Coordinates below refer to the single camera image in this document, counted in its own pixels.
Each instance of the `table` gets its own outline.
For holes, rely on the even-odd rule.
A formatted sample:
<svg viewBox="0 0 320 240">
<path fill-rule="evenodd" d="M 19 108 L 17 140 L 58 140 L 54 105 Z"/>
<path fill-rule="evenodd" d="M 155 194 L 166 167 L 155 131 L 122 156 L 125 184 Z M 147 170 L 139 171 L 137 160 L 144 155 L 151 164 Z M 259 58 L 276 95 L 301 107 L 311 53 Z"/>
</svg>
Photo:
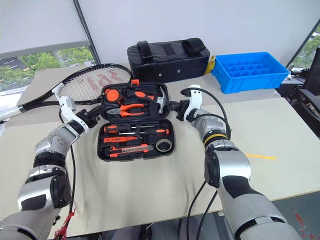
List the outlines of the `table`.
<svg viewBox="0 0 320 240">
<path fill-rule="evenodd" d="M 271 200 L 319 190 L 320 141 L 283 98 L 226 103 L 224 107 L 232 127 L 231 139 L 244 153 L 277 157 L 276 160 L 249 158 L 253 189 Z M 218 112 L 216 105 L 205 109 Z M 173 112 L 168 116 L 174 126 L 176 149 L 166 157 L 130 162 L 102 161 L 96 155 L 96 142 L 104 120 L 81 137 L 74 146 L 76 216 L 68 228 L 69 236 L 187 215 L 204 180 L 205 155 L 198 132 L 188 122 L 180 122 L 175 117 Z M 59 124 L 8 127 L 0 138 L 0 189 L 3 190 L 0 218 L 18 210 L 16 198 L 33 164 L 34 146 Z M 23 144 L 17 145 L 17 136 Z M 68 169 L 71 164 L 68 156 Z M 203 213 L 213 193 L 214 188 L 206 186 L 192 214 Z M 221 209 L 217 198 L 210 211 Z M 65 207 L 60 213 L 62 219 L 67 214 Z M 62 221 L 52 228 L 50 237 L 61 224 Z"/>
</svg>

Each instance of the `white wall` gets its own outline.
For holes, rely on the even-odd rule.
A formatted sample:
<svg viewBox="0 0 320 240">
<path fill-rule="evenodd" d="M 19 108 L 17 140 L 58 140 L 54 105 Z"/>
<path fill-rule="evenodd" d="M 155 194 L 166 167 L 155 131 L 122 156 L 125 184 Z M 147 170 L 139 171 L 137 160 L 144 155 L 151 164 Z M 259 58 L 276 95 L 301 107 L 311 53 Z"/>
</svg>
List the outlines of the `white wall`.
<svg viewBox="0 0 320 240">
<path fill-rule="evenodd" d="M 102 63 L 137 41 L 200 37 L 212 54 L 267 51 L 286 65 L 320 18 L 320 0 L 79 0 Z"/>
<path fill-rule="evenodd" d="M 0 0 L 0 59 L 87 45 L 71 0 Z"/>
</svg>

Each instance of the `blue plastic tray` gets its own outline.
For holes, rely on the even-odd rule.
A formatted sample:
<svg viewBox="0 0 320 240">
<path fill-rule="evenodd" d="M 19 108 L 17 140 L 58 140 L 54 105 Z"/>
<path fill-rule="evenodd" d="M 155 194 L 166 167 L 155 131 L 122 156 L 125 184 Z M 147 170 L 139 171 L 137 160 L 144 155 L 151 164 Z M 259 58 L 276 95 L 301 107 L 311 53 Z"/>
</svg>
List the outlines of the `blue plastic tray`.
<svg viewBox="0 0 320 240">
<path fill-rule="evenodd" d="M 212 75 L 225 94 L 278 88 L 289 71 L 268 52 L 215 56 Z"/>
</svg>

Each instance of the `racket strings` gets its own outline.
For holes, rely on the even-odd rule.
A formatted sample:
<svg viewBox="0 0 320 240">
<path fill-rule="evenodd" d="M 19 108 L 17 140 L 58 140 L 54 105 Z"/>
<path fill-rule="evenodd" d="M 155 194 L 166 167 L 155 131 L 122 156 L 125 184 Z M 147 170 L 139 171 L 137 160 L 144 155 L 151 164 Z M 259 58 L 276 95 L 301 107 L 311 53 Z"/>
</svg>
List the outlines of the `racket strings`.
<svg viewBox="0 0 320 240">
<path fill-rule="evenodd" d="M 64 83 L 57 95 L 71 97 L 74 101 L 94 100 L 101 95 L 104 86 L 127 83 L 130 78 L 129 72 L 117 66 L 93 69 Z"/>
</svg>

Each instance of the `yellow object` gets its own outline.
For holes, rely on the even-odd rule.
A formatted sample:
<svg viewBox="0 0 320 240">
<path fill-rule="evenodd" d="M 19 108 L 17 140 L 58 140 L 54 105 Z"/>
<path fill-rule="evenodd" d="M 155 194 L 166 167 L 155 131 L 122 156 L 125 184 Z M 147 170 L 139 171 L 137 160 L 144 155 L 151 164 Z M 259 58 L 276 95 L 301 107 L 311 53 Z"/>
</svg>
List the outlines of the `yellow object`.
<svg viewBox="0 0 320 240">
<path fill-rule="evenodd" d="M 257 154 L 245 154 L 249 158 L 259 158 L 259 159 L 269 159 L 269 160 L 276 160 L 276 156 L 262 156 L 262 155 L 257 155 Z"/>
<path fill-rule="evenodd" d="M 208 137 L 206 138 L 206 140 L 204 141 L 204 145 L 206 145 L 206 143 L 207 143 L 210 139 L 215 138 L 215 137 L 225 137 L 226 139 L 228 139 L 226 135 L 223 135 L 223 134 L 220 134 L 220 133 L 218 133 L 218 134 L 213 134 L 213 135 L 208 136 Z"/>
<path fill-rule="evenodd" d="M 216 56 L 212 56 L 206 66 L 205 74 L 211 73 L 211 71 L 215 68 L 216 64 Z"/>
</svg>

